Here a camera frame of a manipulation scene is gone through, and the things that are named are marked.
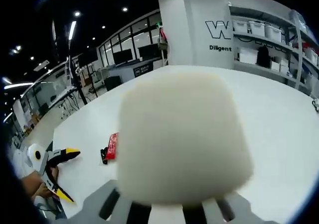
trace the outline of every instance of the storage bin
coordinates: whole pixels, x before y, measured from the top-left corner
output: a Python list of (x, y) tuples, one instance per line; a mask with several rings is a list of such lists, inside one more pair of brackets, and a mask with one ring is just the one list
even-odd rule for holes
[(248, 33), (248, 23), (245, 21), (233, 21), (234, 30), (237, 32)]
[(263, 23), (249, 21), (251, 33), (257, 36), (265, 36), (265, 25)]
[(283, 73), (284, 75), (286, 75), (288, 71), (289, 71), (288, 66), (280, 65), (280, 73)]
[(258, 54), (257, 50), (239, 47), (238, 53), (239, 53), (240, 62), (249, 63), (249, 64), (257, 63), (257, 54)]
[(311, 60), (313, 65), (317, 64), (318, 55), (311, 48), (308, 47), (305, 50), (305, 55)]
[(277, 62), (272, 61), (272, 62), (271, 62), (271, 69), (272, 69), (273, 71), (278, 71), (278, 72), (279, 72), (279, 70), (280, 70), (280, 64), (277, 63)]
[(288, 67), (288, 60), (279, 56), (275, 56), (275, 62), (279, 63), (281, 66)]
[(267, 38), (281, 43), (281, 30), (273, 26), (265, 27), (265, 35)]

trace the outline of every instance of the red object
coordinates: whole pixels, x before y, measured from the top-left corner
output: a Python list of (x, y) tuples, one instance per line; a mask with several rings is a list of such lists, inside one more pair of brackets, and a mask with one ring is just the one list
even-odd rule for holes
[(119, 133), (113, 133), (110, 136), (109, 146), (108, 146), (108, 152), (106, 153), (106, 159), (112, 160), (115, 159), (116, 155), (116, 144), (118, 142), (118, 134)]

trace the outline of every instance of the desk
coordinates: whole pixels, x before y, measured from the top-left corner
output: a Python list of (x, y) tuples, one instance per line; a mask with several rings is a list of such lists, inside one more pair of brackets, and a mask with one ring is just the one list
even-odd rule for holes
[(74, 91), (76, 91), (75, 87), (69, 87), (66, 88), (64, 91), (62, 91), (49, 105), (49, 109), (54, 107), (57, 103), (64, 100), (66, 97), (68, 97), (70, 94), (72, 94)]
[[(59, 184), (75, 200), (61, 201), (67, 217), (110, 179), (116, 163), (102, 164), (100, 149), (118, 131), (123, 94), (138, 81), (162, 73), (219, 75), (233, 92), (254, 163), (254, 175), (238, 193), (264, 220), (287, 223), (311, 194), (319, 173), (319, 116), (312, 99), (279, 82), (234, 70), (166, 66), (128, 81), (90, 102), (54, 131), (54, 149), (79, 148), (81, 154), (60, 165)], [(179, 208), (153, 208), (149, 223), (185, 223)]]
[(125, 83), (129, 80), (134, 79), (140, 74), (136, 73), (136, 68), (143, 67), (144, 65), (152, 63), (153, 64), (153, 70), (159, 68), (162, 66), (162, 59), (160, 57), (152, 58), (149, 60), (141, 61), (138, 63), (134, 63), (132, 65), (122, 64), (119, 66), (112, 67), (109, 70), (110, 76), (120, 76), (122, 83)]

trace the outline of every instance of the floor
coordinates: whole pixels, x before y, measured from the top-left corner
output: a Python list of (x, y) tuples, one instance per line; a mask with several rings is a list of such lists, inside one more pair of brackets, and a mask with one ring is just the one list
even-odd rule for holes
[[(89, 87), (83, 88), (83, 93), (87, 98), (87, 102), (90, 102), (90, 100), (92, 101), (96, 99), (96, 95), (89, 93), (88, 90)], [(98, 97), (106, 93), (106, 91), (106, 88), (97, 90)], [(79, 98), (78, 92), (74, 92), (73, 95), (76, 98), (76, 102), (79, 108), (82, 108), (84, 104), (82, 99)], [(29, 147), (34, 143), (40, 144), (46, 149), (53, 140), (53, 133), (55, 128), (58, 127), (70, 115), (77, 111), (76, 103), (74, 103), (70, 99), (64, 103), (64, 106), (66, 109), (54, 107), (49, 110), (49, 112), (46, 113), (45, 116), (40, 120), (40, 122), (34, 127), (34, 130), (30, 133), (30, 135), (23, 140), (21, 149), (23, 149), (24, 147)]]

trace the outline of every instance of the foam sponge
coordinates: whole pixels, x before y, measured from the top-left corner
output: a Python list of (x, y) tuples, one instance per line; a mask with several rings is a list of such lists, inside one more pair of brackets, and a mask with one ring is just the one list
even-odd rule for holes
[(117, 147), (121, 195), (142, 204), (195, 205), (252, 175), (226, 84), (208, 74), (163, 74), (123, 98)]

